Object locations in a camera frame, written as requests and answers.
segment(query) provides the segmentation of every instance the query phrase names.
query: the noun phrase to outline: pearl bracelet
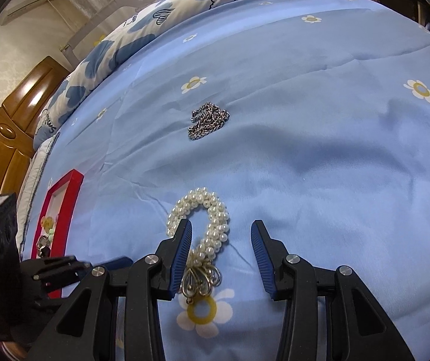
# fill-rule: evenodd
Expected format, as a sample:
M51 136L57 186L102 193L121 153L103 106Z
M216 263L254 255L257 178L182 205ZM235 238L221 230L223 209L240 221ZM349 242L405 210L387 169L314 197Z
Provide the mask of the pearl bracelet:
M190 190L187 195L178 200L166 223L167 235L173 237L180 220L187 218L191 211L203 205L208 211L209 224L204 237L199 245L190 250L188 254L185 273L180 286L180 291L187 298L187 303L192 303L198 294L209 295L213 286L221 282L221 274L212 264L216 254L220 251L221 244L228 241L228 221L230 216L226 206L221 202L216 193L208 192L206 187Z

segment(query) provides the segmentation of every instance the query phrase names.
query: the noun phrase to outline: jewelry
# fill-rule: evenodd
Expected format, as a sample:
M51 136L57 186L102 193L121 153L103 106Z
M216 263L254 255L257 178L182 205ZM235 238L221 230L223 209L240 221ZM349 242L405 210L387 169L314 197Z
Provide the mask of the jewelry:
M227 110L223 110L210 102L205 103L198 110L192 111L191 115L191 121L194 125L188 128L190 140L198 140L222 128L230 118Z
M46 258L50 256L51 244L53 243L53 237L55 235L56 221L53 217L43 216L40 221L42 235L36 242L36 254L40 258Z
M208 211L209 224L203 239L188 254L187 265L180 285L180 293L187 298L187 304L193 303L196 295L207 296L213 287L221 283L221 273L213 265L221 244L228 240L230 216L226 206L216 193L209 193L206 187L190 190L187 195L178 200L166 223L166 234L175 235L182 218L187 218L191 211L199 205Z

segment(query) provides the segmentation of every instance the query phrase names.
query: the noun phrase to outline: bed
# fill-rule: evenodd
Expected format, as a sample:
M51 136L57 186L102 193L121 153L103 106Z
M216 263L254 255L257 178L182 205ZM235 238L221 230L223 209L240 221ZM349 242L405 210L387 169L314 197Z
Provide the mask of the bed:
M190 140L208 101L230 118ZM53 181L84 175L66 246L79 260L152 253L191 189L226 203L210 304L224 313L201 324L182 295L160 302L167 359L275 359L284 304L262 286L255 219L315 266L353 267L430 359L430 33L417 23L372 0L161 0L61 84L35 148L53 137L31 211ZM190 220L201 236L206 215Z

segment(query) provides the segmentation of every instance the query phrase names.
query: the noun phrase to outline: white flower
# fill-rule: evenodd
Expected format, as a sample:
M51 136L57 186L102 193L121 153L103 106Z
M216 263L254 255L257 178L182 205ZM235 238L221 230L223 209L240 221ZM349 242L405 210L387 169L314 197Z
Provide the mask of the white flower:
M425 99L430 103L430 90L424 83L419 80L407 80L407 84L404 84L403 86L405 88L411 89L415 97L418 97L419 99Z
M322 19L315 17L314 15L307 15L302 17L302 20L306 23L320 23Z
M99 114L98 114L98 118L96 119L96 121L98 122L98 120L103 116L103 114L106 113L106 109L102 109Z
M207 82L205 79L206 77L192 77L188 83L182 85L182 94L187 93L190 89L199 87L200 84L205 84Z
M176 322L178 325L187 331L195 329L197 334L202 338L213 338L218 335L217 324L224 324L228 322L233 316L233 309L226 301L220 301L224 298L235 297L233 289L224 289L216 296L212 297L197 296L194 298L192 304L187 304L187 299L183 294L178 295L178 302L185 310L182 311L177 317ZM208 306L208 312L204 316L199 316L197 313L197 306Z
M187 38L185 38L184 40L183 40L183 43L185 43L185 42L188 42L188 41L191 41L195 36L197 36L198 34L193 34L193 35L190 35L190 36L188 36Z

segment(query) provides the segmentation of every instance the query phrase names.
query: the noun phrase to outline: air conditioner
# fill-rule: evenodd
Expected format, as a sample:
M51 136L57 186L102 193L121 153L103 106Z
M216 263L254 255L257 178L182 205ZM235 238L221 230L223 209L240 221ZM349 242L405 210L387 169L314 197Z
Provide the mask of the air conditioner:
M4 25L25 12L41 5L46 0L11 0L0 14L0 24Z

